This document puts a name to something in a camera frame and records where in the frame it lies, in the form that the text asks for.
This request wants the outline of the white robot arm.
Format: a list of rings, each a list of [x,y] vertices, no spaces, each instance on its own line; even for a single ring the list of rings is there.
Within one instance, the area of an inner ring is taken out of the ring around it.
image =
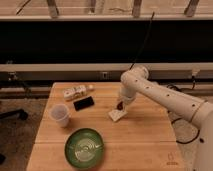
[[[144,66],[122,73],[119,100],[128,105],[140,93],[194,125],[200,134],[193,171],[213,171],[213,103],[150,82],[148,76]]]

